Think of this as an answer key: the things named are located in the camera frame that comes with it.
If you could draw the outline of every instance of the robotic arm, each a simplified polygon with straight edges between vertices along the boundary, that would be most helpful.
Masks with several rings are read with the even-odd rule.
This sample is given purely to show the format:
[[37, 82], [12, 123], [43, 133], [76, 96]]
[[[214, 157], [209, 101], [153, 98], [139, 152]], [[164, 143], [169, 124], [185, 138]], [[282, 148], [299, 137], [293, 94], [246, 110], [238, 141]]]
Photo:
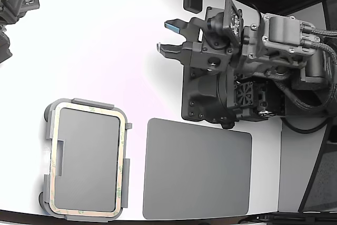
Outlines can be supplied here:
[[5, 26], [15, 24], [34, 9], [39, 9], [38, 0], [0, 0], [0, 63], [12, 56]]
[[182, 118], [231, 129], [235, 122], [279, 115], [335, 116], [337, 32], [293, 16], [265, 14], [243, 27], [231, 0], [208, 7], [205, 20], [167, 21], [182, 45], [157, 45], [184, 65]]

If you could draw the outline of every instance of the gray plastic container lid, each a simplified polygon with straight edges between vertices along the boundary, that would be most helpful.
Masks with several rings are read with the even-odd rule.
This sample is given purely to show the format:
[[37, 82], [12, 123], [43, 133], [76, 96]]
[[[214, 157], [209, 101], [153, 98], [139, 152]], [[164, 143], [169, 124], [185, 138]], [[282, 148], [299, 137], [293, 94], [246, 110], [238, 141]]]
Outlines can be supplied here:
[[126, 115], [114, 105], [81, 99], [57, 100], [44, 115], [52, 150], [41, 207], [67, 220], [116, 219], [127, 208], [125, 146], [132, 125]]

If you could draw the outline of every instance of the dark floor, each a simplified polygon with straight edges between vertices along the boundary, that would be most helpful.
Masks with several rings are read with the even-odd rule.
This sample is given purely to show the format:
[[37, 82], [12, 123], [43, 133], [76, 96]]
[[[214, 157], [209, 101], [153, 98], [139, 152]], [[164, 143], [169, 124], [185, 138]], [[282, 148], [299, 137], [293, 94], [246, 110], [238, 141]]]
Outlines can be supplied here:
[[[230, 225], [237, 224], [237, 222], [242, 219], [242, 217], [235, 218], [222, 218], [222, 219], [210, 219], [210, 220], [187, 220], [187, 221], [113, 221], [114, 225], [198, 225], [200, 223], [209, 223], [210, 225]], [[7, 212], [0, 211], [0, 224], [1, 221], [4, 222], [14, 222], [14, 223], [22, 223], [22, 224], [32, 224], [32, 225], [76, 225], [79, 222], [74, 221], [66, 221], [63, 219], [57, 219], [48, 216], [36, 216], [32, 214], [24, 214], [24, 213], [15, 213], [15, 212]], [[91, 223], [85, 222], [86, 225], [98, 225], [98, 224], [106, 224], [106, 223]]]

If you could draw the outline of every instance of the white table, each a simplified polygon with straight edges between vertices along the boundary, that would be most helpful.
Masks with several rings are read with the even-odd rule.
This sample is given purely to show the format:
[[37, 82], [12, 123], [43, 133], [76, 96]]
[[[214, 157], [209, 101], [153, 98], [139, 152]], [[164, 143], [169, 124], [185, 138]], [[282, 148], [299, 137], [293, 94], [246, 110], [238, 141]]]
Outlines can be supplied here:
[[[39, 10], [7, 27], [13, 57], [0, 65], [0, 210], [45, 214], [38, 195], [51, 144], [45, 140], [43, 112], [57, 99], [79, 97], [115, 104], [133, 123], [126, 151], [131, 159], [129, 205], [119, 219], [143, 220], [147, 122], [183, 122], [183, 66], [161, 56], [156, 43], [181, 44], [183, 37], [165, 29], [164, 22], [189, 21], [194, 15], [183, 9], [183, 0], [40, 3]], [[246, 25], [258, 22], [255, 10], [235, 3]], [[224, 0], [204, 0], [206, 6], [223, 8]], [[277, 211], [280, 120], [240, 122], [235, 130], [253, 137], [249, 214]], [[268, 171], [267, 180], [261, 171]]]

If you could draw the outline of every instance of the gray wall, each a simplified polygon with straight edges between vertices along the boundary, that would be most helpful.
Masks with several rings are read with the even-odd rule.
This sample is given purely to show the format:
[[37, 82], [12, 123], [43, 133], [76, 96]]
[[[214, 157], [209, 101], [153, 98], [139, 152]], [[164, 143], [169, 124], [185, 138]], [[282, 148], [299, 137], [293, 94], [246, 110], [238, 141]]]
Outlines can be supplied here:
[[[296, 18], [325, 29], [323, 5], [317, 4], [293, 14]], [[298, 128], [310, 129], [322, 122], [315, 118], [291, 118]], [[281, 168], [279, 211], [297, 212], [314, 168], [325, 129], [313, 134], [297, 134], [283, 126], [281, 135]]]

